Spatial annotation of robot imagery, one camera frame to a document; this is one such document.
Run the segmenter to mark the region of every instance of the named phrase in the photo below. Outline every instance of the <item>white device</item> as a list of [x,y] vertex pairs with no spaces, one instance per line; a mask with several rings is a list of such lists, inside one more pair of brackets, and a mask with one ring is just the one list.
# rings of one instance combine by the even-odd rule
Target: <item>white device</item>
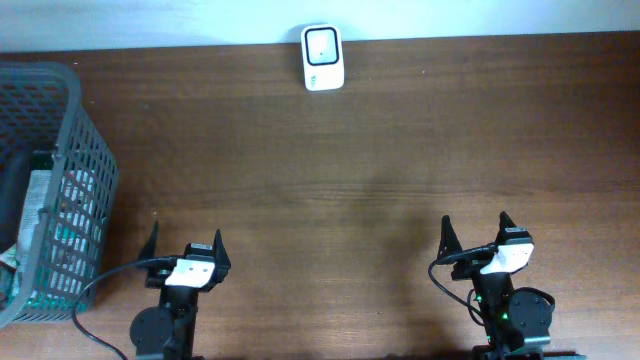
[[333,25],[312,25],[302,30],[304,84],[309,91],[338,89],[344,85],[340,30]]

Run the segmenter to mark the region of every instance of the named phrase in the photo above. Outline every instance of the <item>wood grain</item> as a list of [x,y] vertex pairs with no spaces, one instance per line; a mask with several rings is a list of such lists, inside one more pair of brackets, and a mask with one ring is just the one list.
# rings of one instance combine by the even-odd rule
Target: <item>wood grain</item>
[[[345,43],[344,88],[317,94],[296,45],[4,59],[62,62],[82,80],[121,174],[105,268],[136,257],[154,217],[159,254],[222,230],[233,267],[201,297],[196,354],[380,358],[481,344],[426,269],[442,215],[470,247],[493,240],[506,210],[537,245],[515,285],[557,300],[548,350],[635,359],[638,44],[639,33]],[[127,273],[81,320],[133,355],[130,322],[157,297]],[[0,348],[3,359],[114,358],[70,323],[10,326]]]

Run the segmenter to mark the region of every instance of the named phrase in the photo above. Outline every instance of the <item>black cable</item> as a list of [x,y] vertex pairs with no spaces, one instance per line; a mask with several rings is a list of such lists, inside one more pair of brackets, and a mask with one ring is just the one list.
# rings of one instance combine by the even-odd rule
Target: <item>black cable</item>
[[429,265],[429,278],[431,279],[431,281],[433,281],[433,283],[438,287],[438,289],[442,290],[442,292],[444,292],[445,294],[449,295],[449,297],[451,297],[453,300],[459,302],[460,304],[462,304],[463,306],[465,306],[467,309],[469,309],[469,311],[473,311],[474,313],[476,313],[481,319],[484,320],[484,318],[482,317],[482,313],[480,312],[480,310],[476,309],[473,305],[471,305],[470,303],[465,302],[464,300],[460,299],[456,294],[452,293],[451,291],[449,291],[447,288],[445,288],[444,286],[442,286],[442,284],[440,284],[440,282],[438,282],[438,280],[436,280],[436,278],[433,276],[433,268],[436,265],[442,265],[446,262],[451,263],[451,261],[456,261],[456,258],[462,258],[464,256],[468,256],[472,253],[477,253],[477,252],[490,252],[493,251],[492,245],[487,245],[487,246],[480,246],[477,248],[473,248],[473,249],[468,249],[456,254],[451,254],[449,256],[445,256],[439,259],[435,259],[431,265]]
[[118,349],[117,347],[115,347],[115,346],[109,344],[108,342],[100,339],[99,337],[93,335],[87,329],[85,329],[84,326],[80,325],[80,322],[78,321],[78,317],[77,317],[77,315],[78,315],[77,314],[78,305],[80,304],[80,301],[82,300],[82,297],[84,296],[84,294],[87,291],[89,291],[90,288],[95,286],[98,282],[108,278],[109,276],[111,276],[113,274],[116,274],[116,273],[119,273],[120,271],[128,269],[130,267],[149,266],[151,264],[155,264],[155,263],[159,263],[159,262],[168,262],[170,259],[171,259],[170,257],[158,257],[158,258],[153,258],[153,259],[138,260],[138,261],[130,262],[128,264],[124,264],[124,265],[120,265],[118,267],[115,267],[115,268],[105,272],[104,274],[96,277],[95,279],[93,279],[89,284],[87,284],[87,286],[84,287],[84,289],[82,289],[80,294],[78,294],[78,296],[76,297],[75,302],[73,303],[73,306],[71,307],[71,319],[73,320],[73,324],[76,326],[76,328],[78,330],[80,330],[80,332],[83,335],[85,335],[89,339],[97,342],[98,344],[106,347],[107,349],[115,352],[121,359],[127,360],[127,356],[122,351],[120,351],[120,349]]
[[[471,306],[471,294],[473,294],[474,292],[476,292],[476,289],[471,289],[469,290],[469,294],[467,295],[467,304],[469,304],[469,306]],[[471,316],[473,322],[484,327],[484,323],[476,318],[471,309],[467,308],[467,310],[469,311],[469,316]]]

